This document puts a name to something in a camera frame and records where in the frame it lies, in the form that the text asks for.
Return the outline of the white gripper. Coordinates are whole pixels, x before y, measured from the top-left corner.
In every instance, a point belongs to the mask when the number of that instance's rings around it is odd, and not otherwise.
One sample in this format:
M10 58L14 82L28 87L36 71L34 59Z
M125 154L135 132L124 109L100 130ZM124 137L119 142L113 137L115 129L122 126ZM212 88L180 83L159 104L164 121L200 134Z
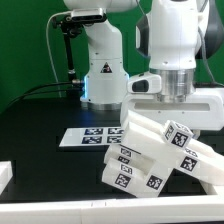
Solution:
M224 88L197 88L184 102L159 102L155 95L127 94L120 122L134 111L160 124L174 120L193 130L219 131L224 127Z

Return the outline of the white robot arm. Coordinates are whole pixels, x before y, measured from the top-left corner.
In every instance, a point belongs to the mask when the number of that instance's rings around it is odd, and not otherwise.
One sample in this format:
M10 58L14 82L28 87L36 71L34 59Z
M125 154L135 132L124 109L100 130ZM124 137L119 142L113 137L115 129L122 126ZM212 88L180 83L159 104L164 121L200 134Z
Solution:
M81 105L135 111L154 121L175 120L194 130L224 128L224 88L198 88L196 60L214 54L224 40L215 0L152 0L136 25L136 48L150 59L147 72L128 78L120 31L105 16L134 8L140 0L64 0L88 36L90 69Z

